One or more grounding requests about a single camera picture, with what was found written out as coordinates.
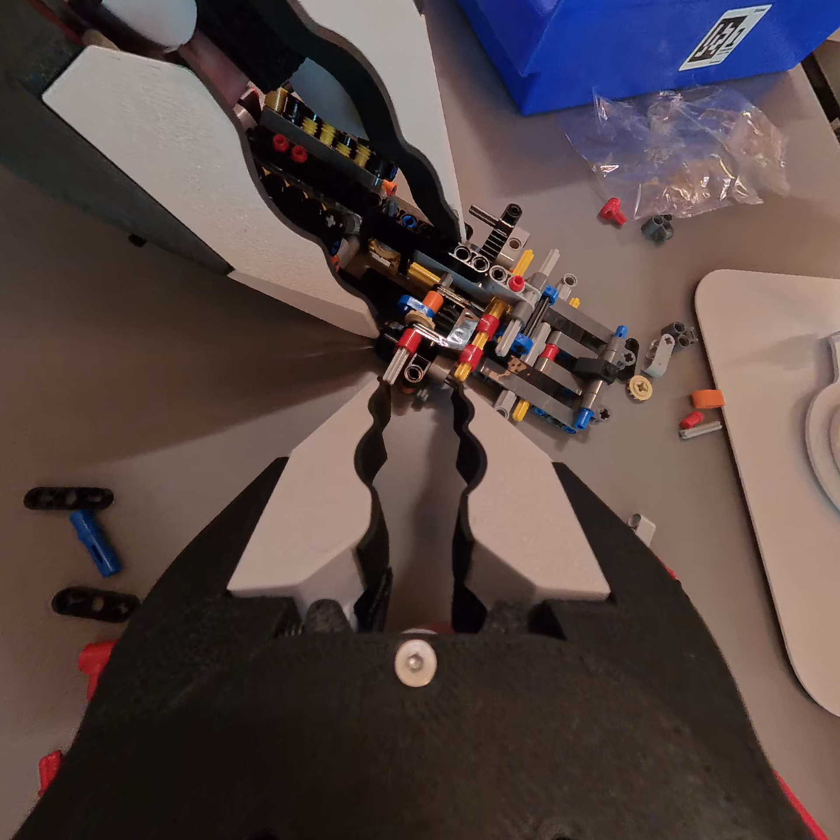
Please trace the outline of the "multicoloured lego chassis assembly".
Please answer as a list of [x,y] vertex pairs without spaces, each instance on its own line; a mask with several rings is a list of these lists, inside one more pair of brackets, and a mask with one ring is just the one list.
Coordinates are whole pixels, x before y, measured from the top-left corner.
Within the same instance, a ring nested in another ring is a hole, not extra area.
[[477,376],[498,389],[494,409],[520,422],[532,411],[567,434],[604,422],[604,393],[634,375],[638,344],[571,301],[571,276],[552,273],[560,253],[530,270],[521,207],[457,241],[396,194],[397,167],[325,122],[283,87],[252,92],[237,110],[269,198],[327,249],[337,279],[369,302],[384,381],[420,403],[435,387]]

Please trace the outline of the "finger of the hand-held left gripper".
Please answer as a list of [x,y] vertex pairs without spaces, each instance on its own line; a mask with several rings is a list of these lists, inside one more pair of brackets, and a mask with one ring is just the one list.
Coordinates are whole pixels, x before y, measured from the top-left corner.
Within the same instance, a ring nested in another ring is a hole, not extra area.
[[242,129],[190,70],[90,46],[43,101],[231,265],[231,279],[340,329],[378,335],[323,246],[280,217]]
[[289,2],[295,50],[307,57],[293,77],[326,122],[366,138],[395,163],[416,206],[452,243],[465,234],[424,14],[415,2]]

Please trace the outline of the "blue plastic storage bin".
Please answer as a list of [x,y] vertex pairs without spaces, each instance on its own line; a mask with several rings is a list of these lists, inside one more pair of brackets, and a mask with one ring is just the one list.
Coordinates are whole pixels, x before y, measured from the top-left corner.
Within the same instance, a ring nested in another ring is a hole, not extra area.
[[460,1],[524,115],[792,69],[838,1]]

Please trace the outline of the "person's left hand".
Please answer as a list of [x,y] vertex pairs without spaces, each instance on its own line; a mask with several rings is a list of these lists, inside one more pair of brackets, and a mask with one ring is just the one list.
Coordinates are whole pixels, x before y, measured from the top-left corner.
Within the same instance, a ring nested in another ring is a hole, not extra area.
[[199,29],[179,48],[179,54],[196,74],[233,107],[249,89],[249,78],[213,41]]

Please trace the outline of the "red lego beam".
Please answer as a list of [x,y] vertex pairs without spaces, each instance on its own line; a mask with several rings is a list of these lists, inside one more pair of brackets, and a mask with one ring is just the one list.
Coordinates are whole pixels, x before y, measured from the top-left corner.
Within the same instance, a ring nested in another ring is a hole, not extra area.
[[91,700],[96,693],[100,677],[106,668],[118,639],[103,640],[86,645],[80,652],[77,667],[87,678],[86,698]]

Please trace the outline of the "black lego beam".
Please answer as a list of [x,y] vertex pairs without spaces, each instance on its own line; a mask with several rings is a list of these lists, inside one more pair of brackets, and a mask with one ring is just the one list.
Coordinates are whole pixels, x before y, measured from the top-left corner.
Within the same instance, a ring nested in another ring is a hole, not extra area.
[[37,486],[24,495],[24,507],[35,511],[101,511],[113,502],[113,492],[102,487]]
[[121,624],[140,608],[141,600],[133,594],[74,585],[58,591],[50,606],[58,615]]

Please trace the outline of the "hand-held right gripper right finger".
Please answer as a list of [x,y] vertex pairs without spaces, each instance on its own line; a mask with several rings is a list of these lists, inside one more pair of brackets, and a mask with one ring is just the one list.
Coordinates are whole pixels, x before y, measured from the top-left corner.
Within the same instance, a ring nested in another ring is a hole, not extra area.
[[469,388],[453,393],[456,468],[466,487],[453,540],[456,632],[500,602],[603,602],[611,589],[554,462]]

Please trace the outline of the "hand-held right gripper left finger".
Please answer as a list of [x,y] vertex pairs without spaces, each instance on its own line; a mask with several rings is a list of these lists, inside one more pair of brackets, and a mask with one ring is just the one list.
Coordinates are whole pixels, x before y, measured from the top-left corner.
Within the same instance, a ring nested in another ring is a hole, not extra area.
[[294,448],[229,580],[231,595],[290,597],[301,616],[332,600],[353,627],[383,628],[393,574],[373,482],[391,406],[390,387],[370,381]]

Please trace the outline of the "clear plastic bag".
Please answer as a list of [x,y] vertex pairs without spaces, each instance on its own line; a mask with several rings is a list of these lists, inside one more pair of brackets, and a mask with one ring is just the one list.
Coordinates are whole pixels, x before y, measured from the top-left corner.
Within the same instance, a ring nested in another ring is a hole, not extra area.
[[560,115],[606,199],[627,217],[694,217],[790,193],[786,136],[733,87],[659,91]]

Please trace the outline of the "blue lego pin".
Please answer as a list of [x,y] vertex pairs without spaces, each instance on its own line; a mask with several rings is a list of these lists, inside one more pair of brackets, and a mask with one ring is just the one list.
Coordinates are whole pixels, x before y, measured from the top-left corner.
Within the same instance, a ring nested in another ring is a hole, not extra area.
[[103,578],[109,578],[123,570],[119,556],[93,511],[79,509],[72,512],[70,523]]

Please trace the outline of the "white stand base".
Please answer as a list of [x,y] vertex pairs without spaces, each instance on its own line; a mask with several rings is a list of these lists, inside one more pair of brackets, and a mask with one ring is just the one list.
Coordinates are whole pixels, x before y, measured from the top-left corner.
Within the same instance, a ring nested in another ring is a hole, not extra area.
[[696,315],[793,671],[838,716],[838,279],[717,269]]

